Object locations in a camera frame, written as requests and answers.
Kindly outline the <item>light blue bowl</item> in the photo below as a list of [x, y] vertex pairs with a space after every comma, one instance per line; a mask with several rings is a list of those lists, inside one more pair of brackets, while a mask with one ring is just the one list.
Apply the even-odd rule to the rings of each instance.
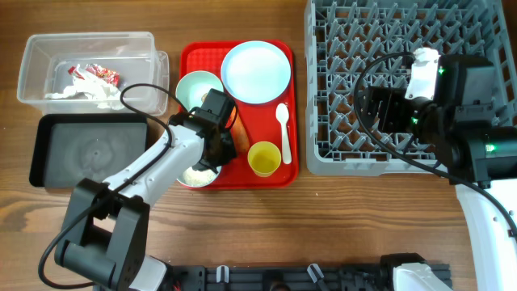
[[177, 181], [185, 187], [189, 188], [203, 188], [213, 183], [219, 174], [222, 167], [218, 167], [217, 173], [212, 170], [196, 171], [192, 167], [186, 169], [178, 178]]

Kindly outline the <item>white rice grains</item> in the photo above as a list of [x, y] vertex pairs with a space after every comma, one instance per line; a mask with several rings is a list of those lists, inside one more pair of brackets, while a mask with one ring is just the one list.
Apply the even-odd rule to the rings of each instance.
[[183, 182], [190, 187], [204, 187], [217, 178], [217, 174], [212, 170], [196, 171], [188, 168], [183, 172]]

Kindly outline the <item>yellow plastic cup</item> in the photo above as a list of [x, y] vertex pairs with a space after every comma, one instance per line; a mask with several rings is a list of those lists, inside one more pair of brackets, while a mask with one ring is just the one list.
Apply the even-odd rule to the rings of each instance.
[[275, 144], [260, 141], [250, 147], [247, 162], [258, 177], [266, 178], [280, 167], [282, 158], [280, 150]]

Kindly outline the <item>green bowl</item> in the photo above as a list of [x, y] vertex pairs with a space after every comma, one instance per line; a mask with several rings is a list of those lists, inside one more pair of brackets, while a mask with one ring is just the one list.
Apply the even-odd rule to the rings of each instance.
[[190, 111], [192, 108], [202, 105], [205, 95], [211, 89], [223, 91], [221, 80], [215, 74], [198, 70], [186, 74], [179, 80], [175, 96]]

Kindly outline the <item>white napkin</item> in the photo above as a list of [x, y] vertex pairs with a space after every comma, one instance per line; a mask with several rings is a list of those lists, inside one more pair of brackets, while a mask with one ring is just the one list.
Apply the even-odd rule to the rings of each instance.
[[68, 73], [72, 78], [72, 84], [66, 86], [62, 92], [47, 93], [44, 97], [55, 100], [78, 99], [78, 96], [81, 95], [90, 101], [97, 102], [99, 109], [115, 111], [124, 109], [124, 105], [120, 102], [120, 89], [86, 72], [84, 67], [80, 66], [79, 70], [80, 73], [84, 73], [84, 79], [75, 78]]

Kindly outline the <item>red snack wrapper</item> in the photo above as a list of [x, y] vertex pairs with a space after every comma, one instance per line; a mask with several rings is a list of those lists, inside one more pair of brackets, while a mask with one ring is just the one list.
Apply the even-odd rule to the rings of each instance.
[[[72, 66], [68, 69], [68, 73], [75, 78], [84, 79], [84, 73], [80, 73], [79, 70], [80, 65]], [[102, 79], [107, 84], [113, 85], [115, 87], [119, 86], [120, 74], [114, 70], [109, 70], [98, 64], [87, 64], [84, 67], [84, 70], [90, 74], [93, 74], [96, 78]]]

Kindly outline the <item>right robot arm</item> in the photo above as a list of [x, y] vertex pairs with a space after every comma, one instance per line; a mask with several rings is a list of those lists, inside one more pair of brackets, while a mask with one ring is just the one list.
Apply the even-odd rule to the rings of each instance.
[[392, 150], [381, 149], [417, 168], [448, 179], [469, 229], [480, 290], [516, 288], [516, 129], [492, 123], [496, 113], [494, 65], [484, 57], [437, 55], [412, 59], [405, 89], [369, 86], [353, 90], [359, 126], [377, 121], [383, 133], [410, 133], [435, 147], [441, 171]]

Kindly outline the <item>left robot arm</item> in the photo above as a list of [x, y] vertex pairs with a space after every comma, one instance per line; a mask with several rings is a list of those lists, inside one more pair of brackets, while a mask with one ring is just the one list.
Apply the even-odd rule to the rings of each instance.
[[174, 290], [170, 265], [146, 253], [149, 213], [186, 170], [218, 173], [236, 158], [230, 120], [233, 98], [211, 89], [201, 106], [182, 109], [163, 125], [164, 133], [137, 160], [102, 182], [83, 179], [73, 190], [61, 232], [40, 259], [101, 290]]

